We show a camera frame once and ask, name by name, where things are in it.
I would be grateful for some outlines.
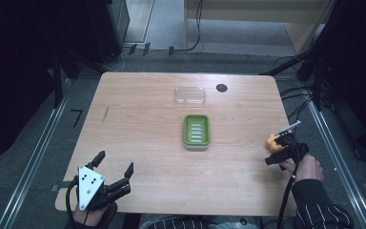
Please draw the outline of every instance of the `black sleeve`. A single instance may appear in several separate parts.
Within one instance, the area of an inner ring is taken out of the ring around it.
[[[296,202],[295,228],[354,228],[349,213],[332,203],[317,179],[303,179],[293,186]]]

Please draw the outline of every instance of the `gray floor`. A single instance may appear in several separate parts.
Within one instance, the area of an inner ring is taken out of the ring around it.
[[[160,38],[154,38],[154,36],[149,35],[150,38],[152,39],[153,48],[155,40],[160,40]],[[178,39],[177,43],[176,40],[160,43],[177,44],[177,47]],[[109,63],[107,67],[121,70],[122,72],[258,74],[272,69],[274,62],[279,57],[292,54],[285,51],[268,55],[253,50],[252,45],[248,46],[248,48],[246,53],[175,52],[172,56],[168,56],[167,52],[159,51],[150,51],[143,56],[143,52],[137,50],[132,55],[128,55],[125,52],[123,60],[119,58]],[[278,65],[285,60],[285,58],[281,59],[275,64]],[[83,65],[80,66],[80,70],[82,72],[80,77],[71,82],[70,93],[64,111],[52,133],[51,141],[47,145],[41,161],[39,161],[35,176],[31,178],[30,189],[27,190],[28,192],[24,199],[20,198],[19,211],[13,213],[15,218],[12,222],[12,228],[61,228],[67,220],[66,213],[59,212],[54,207],[57,193],[51,191],[51,186],[58,184],[65,174],[73,148],[100,80],[100,75],[93,70],[85,68]],[[289,69],[285,73],[277,75],[275,78],[279,90],[282,91],[299,86],[299,82],[294,76],[295,69]],[[302,101],[303,97],[284,100],[283,104],[287,114],[291,113]],[[51,116],[52,104],[53,96],[50,96],[41,105],[12,147],[0,156],[0,219],[5,213],[11,194],[21,179],[34,152],[34,148],[39,141],[39,137]],[[73,124],[77,114],[71,112],[71,109],[83,110],[82,117],[75,127],[73,127]],[[326,117],[342,156],[366,202],[366,162],[355,157],[353,144],[344,132],[344,127],[336,114],[326,108],[323,109],[322,113]],[[309,109],[304,110],[298,119],[302,121],[302,124],[295,133],[297,141],[307,143],[311,148],[311,152],[322,162],[325,171],[324,183],[329,196],[352,214],[356,228],[364,228],[359,222],[355,207],[350,200],[347,189],[342,184],[338,170],[328,153],[328,148]],[[123,214],[118,214],[111,228],[121,228],[123,217]]]

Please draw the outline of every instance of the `robotic hand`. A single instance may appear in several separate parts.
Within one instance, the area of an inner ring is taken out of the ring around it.
[[[265,158],[267,165],[278,164],[287,159],[292,159],[297,164],[309,152],[308,145],[295,142],[293,133],[289,132],[290,129],[299,123],[300,121],[297,121],[290,127],[270,135],[266,141],[266,146],[272,154]]]
[[[105,156],[105,152],[102,151],[92,162],[89,162],[85,166],[79,166],[78,176],[73,178],[73,181],[68,187],[66,204],[67,212],[72,224],[73,217],[71,213],[70,193],[73,186],[78,186],[76,194],[80,210],[88,209],[90,211],[96,211],[105,208],[131,192],[130,178],[133,174],[133,163],[130,164],[129,168],[124,173],[124,178],[111,185],[105,185],[105,178],[93,170],[93,167],[97,168]]]

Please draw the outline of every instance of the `black round hole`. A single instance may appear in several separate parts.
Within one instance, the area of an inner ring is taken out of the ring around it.
[[[216,85],[216,90],[221,93],[225,93],[225,92],[227,92],[228,87],[225,84],[218,84],[218,85]]]
[[[246,224],[248,224],[248,221],[246,221],[245,219],[240,219],[240,223],[242,225],[246,225]]]

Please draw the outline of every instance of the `metal rail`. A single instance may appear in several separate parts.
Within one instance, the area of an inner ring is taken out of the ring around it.
[[[30,157],[29,163],[23,172],[19,182],[17,183],[16,188],[10,196],[9,203],[7,208],[5,209],[4,214],[0,220],[0,228],[11,228],[13,226],[14,220],[17,217],[20,207],[23,204],[23,201],[28,193],[29,188],[31,187],[32,180],[38,170],[40,162],[46,153],[47,146],[50,143],[52,133],[55,130],[55,127],[58,123],[59,118],[61,117],[65,105],[67,103],[68,95],[71,90],[71,81],[69,79],[66,80],[64,86],[64,97],[59,103],[58,107],[54,109],[51,113],[50,119],[44,128],[43,133],[41,134],[37,145]]]

